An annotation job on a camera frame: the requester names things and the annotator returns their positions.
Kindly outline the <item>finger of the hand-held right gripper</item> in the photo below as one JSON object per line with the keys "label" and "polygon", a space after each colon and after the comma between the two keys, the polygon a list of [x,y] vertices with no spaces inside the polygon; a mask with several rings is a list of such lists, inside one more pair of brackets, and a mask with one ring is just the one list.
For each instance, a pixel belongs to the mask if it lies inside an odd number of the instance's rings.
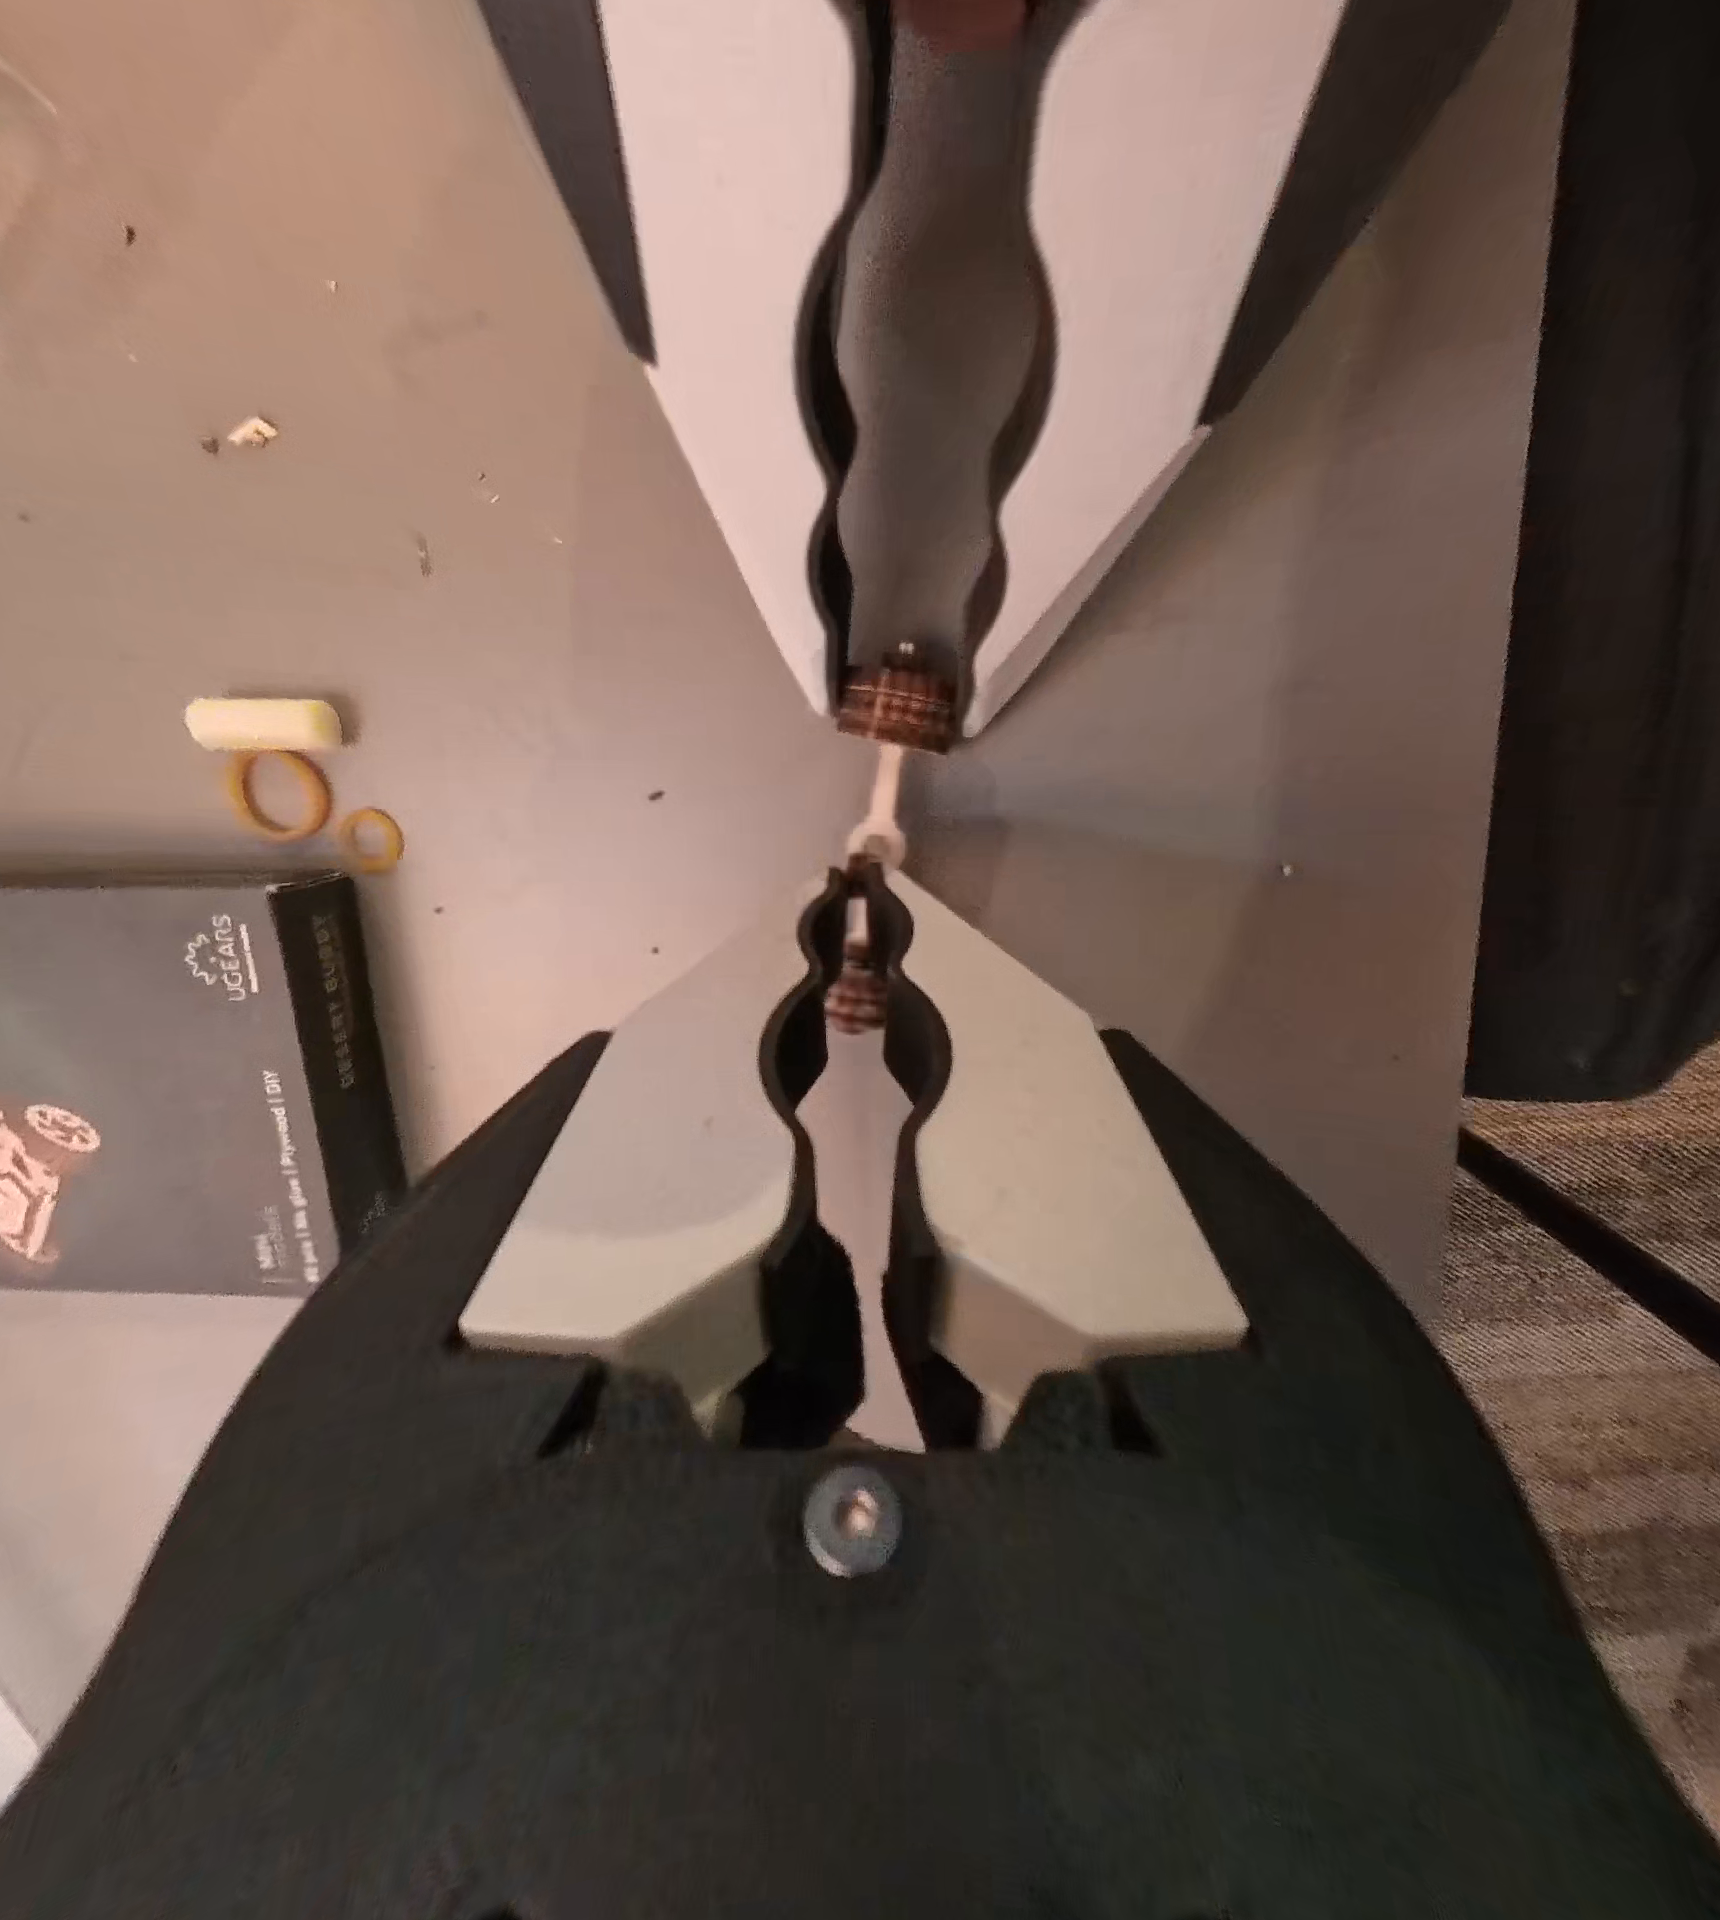
{"label": "finger of the hand-held right gripper", "polygon": [[1029,230],[1052,312],[1001,497],[967,738],[1038,671],[1191,453],[1342,3],[1089,3],[1046,61]]}
{"label": "finger of the hand-held right gripper", "polygon": [[831,721],[816,582],[831,453],[806,393],[870,93],[862,3],[604,3],[648,386],[775,657]]}

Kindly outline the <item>wooden wheel axle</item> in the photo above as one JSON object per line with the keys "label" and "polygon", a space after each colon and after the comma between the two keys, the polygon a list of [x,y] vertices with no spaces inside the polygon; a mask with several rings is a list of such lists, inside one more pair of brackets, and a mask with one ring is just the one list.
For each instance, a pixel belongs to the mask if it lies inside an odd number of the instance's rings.
{"label": "wooden wheel axle", "polygon": [[902,791],[912,757],[940,757],[955,742],[955,682],[915,642],[877,667],[851,667],[838,730],[877,749],[866,812],[846,837],[846,926],[839,968],[823,993],[834,1032],[860,1038],[888,1020],[888,950],[870,905],[877,876],[905,862]]}

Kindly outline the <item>large rubber band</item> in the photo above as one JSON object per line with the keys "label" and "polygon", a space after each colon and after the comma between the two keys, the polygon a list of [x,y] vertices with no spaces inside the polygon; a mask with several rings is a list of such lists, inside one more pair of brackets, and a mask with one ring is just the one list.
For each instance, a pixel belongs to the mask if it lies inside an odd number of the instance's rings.
{"label": "large rubber band", "polygon": [[[274,815],[256,792],[260,774],[280,770],[299,795],[296,819]],[[336,792],[315,759],[292,749],[246,749],[228,757],[225,792],[235,819],[260,840],[292,847],[319,837],[336,812]]]}

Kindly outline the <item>black model box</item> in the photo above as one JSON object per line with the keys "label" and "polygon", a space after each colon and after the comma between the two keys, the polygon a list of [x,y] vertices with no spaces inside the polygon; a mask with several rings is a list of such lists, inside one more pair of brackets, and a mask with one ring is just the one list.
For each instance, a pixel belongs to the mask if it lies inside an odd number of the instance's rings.
{"label": "black model box", "polygon": [[305,1299],[405,1190],[351,876],[0,876],[3,1292]]}

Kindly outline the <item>white wax cylinder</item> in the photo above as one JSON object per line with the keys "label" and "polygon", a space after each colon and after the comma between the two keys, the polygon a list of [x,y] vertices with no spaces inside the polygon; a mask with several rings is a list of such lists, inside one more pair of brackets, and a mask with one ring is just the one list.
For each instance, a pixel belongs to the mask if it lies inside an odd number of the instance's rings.
{"label": "white wax cylinder", "polygon": [[194,699],[185,725],[210,755],[330,755],[345,746],[341,713],[324,699]]}

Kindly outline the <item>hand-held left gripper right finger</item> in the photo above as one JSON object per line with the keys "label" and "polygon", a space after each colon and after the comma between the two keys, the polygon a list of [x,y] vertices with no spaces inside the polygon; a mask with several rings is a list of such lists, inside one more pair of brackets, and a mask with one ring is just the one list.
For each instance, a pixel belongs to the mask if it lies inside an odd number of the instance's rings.
{"label": "hand-held left gripper right finger", "polygon": [[905,876],[867,883],[897,1140],[881,1318],[915,1424],[1250,1332],[1089,1013]]}

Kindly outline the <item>black metal table leg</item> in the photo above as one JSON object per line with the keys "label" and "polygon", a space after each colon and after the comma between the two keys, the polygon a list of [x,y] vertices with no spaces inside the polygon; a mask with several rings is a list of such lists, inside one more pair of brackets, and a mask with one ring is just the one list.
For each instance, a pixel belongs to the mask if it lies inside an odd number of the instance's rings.
{"label": "black metal table leg", "polygon": [[1720,1302],[1712,1292],[1469,1129],[1457,1130],[1455,1161],[1518,1221],[1720,1370]]}

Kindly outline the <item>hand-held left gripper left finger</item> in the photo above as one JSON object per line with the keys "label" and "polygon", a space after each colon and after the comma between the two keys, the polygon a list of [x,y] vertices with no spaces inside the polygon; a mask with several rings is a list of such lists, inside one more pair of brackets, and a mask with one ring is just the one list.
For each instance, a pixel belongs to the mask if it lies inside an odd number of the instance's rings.
{"label": "hand-held left gripper left finger", "polygon": [[661,1373],[692,1401],[756,1376],[860,1399],[856,1284],[800,1126],[846,897],[838,872],[806,883],[608,1032],[460,1313],[468,1345]]}

